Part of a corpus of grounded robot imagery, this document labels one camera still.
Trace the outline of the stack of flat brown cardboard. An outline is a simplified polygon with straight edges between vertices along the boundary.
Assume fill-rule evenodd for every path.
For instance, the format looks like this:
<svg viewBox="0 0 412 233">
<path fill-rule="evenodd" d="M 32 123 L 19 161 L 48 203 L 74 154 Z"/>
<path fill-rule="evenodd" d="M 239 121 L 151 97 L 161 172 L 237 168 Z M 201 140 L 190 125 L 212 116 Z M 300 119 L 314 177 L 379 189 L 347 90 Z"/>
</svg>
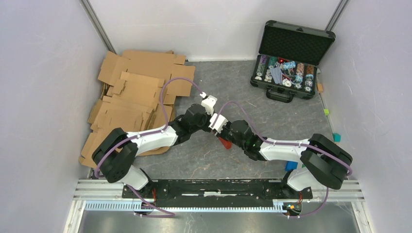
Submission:
<svg viewBox="0 0 412 233">
<path fill-rule="evenodd" d="M 188 97 L 195 67 L 184 55 L 168 52 L 108 51 L 98 80 L 103 91 L 88 118 L 92 132 L 79 157 L 80 164 L 95 168 L 92 154 L 115 128 L 126 132 L 154 129 L 173 120 L 176 97 Z"/>
</svg>

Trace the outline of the teal cube block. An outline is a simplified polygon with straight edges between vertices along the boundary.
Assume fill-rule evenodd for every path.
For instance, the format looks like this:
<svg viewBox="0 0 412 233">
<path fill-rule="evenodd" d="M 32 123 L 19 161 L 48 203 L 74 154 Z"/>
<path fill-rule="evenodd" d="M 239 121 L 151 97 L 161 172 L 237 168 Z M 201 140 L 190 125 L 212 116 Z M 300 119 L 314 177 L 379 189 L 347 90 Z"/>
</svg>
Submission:
<svg viewBox="0 0 412 233">
<path fill-rule="evenodd" d="M 333 133 L 332 136 L 335 143 L 339 143 L 341 141 L 341 135 L 339 133 Z"/>
</svg>

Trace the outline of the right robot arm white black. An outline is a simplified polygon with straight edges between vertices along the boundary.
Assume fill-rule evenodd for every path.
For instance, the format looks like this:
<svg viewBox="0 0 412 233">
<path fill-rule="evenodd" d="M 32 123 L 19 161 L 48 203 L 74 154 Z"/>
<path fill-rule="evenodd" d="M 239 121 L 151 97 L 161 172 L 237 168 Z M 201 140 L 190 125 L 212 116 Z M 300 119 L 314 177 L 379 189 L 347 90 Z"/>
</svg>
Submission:
<svg viewBox="0 0 412 233">
<path fill-rule="evenodd" d="M 280 186 L 287 198 L 318 184 L 339 190 L 352 172 L 352 156 L 319 133 L 296 141 L 260 138 L 245 120 L 236 120 L 220 127 L 218 136 L 241 148 L 254 161 L 301 162 L 303 167 L 292 170 Z"/>
</svg>

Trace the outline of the aluminium frame rail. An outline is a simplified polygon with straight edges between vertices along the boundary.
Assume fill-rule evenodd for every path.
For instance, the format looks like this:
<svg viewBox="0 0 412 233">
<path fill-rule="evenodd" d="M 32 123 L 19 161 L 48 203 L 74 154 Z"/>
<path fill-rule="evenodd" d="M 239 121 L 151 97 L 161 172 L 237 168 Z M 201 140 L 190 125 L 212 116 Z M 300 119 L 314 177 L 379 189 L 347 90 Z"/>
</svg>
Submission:
<svg viewBox="0 0 412 233">
<path fill-rule="evenodd" d="M 344 181 L 339 190 L 327 191 L 318 185 L 297 192 L 288 191 L 279 179 L 160 179 L 149 184 L 142 194 L 144 200 L 121 182 L 79 180 L 64 232 L 78 232 L 85 211 L 144 213 L 150 211 L 146 201 L 173 213 L 285 213 L 296 202 L 349 202 L 360 232 L 374 231 L 356 180 Z"/>
</svg>

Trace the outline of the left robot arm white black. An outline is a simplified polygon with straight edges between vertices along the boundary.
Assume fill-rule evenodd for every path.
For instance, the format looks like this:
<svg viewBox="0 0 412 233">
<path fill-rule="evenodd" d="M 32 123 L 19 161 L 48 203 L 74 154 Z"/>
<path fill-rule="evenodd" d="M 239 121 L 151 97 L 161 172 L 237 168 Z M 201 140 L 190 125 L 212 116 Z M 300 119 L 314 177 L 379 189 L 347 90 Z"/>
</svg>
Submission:
<svg viewBox="0 0 412 233">
<path fill-rule="evenodd" d="M 141 198 L 150 196 L 153 185 L 146 173 L 134 166 L 135 158 L 150 150 L 182 144 L 199 130 L 209 132 L 213 113 L 211 106 L 193 104 L 183 115 L 156 129 L 141 132 L 113 129 L 92 154 L 96 172 L 101 172 L 109 183 L 122 182 L 134 188 Z"/>
</svg>

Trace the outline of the red paper box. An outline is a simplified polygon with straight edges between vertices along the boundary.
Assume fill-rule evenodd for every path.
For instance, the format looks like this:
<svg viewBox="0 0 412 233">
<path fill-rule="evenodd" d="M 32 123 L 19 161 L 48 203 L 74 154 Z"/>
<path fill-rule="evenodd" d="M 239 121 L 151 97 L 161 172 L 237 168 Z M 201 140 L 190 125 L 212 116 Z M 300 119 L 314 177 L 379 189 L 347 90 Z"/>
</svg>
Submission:
<svg viewBox="0 0 412 233">
<path fill-rule="evenodd" d="M 232 143 L 231 143 L 230 141 L 225 140 L 225 139 L 223 139 L 223 138 L 221 138 L 221 137 L 218 137 L 218 139 L 219 139 L 219 141 L 222 143 L 222 145 L 224 146 L 224 148 L 225 148 L 226 150 L 231 149 Z"/>
</svg>

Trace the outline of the small brown wooden block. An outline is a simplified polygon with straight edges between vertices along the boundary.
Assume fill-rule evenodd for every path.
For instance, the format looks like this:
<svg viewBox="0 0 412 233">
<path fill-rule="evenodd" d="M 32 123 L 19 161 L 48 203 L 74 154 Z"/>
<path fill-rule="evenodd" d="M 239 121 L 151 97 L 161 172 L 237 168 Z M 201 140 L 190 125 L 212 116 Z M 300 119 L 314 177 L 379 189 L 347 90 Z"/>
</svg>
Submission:
<svg viewBox="0 0 412 233">
<path fill-rule="evenodd" d="M 321 83 L 317 84 L 317 90 L 318 90 L 318 93 L 322 93 L 324 91 L 323 85 Z"/>
</svg>

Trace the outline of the blue toy block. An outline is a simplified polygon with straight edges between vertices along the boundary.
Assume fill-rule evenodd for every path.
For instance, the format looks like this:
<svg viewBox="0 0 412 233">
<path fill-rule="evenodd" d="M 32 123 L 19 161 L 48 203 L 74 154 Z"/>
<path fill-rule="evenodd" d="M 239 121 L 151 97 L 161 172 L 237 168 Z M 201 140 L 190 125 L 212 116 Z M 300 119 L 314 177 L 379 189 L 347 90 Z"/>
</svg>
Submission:
<svg viewBox="0 0 412 233">
<path fill-rule="evenodd" d="M 285 165 L 285 171 L 289 172 L 289 171 L 297 169 L 297 167 L 298 167 L 298 162 L 287 161 Z"/>
</svg>

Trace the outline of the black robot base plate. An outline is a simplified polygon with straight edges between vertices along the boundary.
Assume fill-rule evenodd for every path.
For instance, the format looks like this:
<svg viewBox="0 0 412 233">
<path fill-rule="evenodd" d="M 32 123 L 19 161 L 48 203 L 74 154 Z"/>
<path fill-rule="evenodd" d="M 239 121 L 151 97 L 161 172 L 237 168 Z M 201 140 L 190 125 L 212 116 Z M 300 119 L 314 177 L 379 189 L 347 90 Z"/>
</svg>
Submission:
<svg viewBox="0 0 412 233">
<path fill-rule="evenodd" d="M 273 200 L 313 197 L 311 188 L 295 191 L 281 180 L 200 179 L 150 181 L 138 193 L 157 207 L 270 207 Z"/>
</svg>

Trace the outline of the black poker chip case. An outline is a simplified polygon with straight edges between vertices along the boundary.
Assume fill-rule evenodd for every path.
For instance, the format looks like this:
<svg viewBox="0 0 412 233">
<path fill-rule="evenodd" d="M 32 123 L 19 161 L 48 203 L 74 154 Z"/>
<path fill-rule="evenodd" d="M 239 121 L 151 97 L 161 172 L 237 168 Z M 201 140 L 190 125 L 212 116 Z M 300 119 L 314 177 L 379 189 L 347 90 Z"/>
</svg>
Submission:
<svg viewBox="0 0 412 233">
<path fill-rule="evenodd" d="M 250 84 L 276 101 L 313 98 L 318 66 L 335 39 L 332 31 L 267 21 Z"/>
</svg>

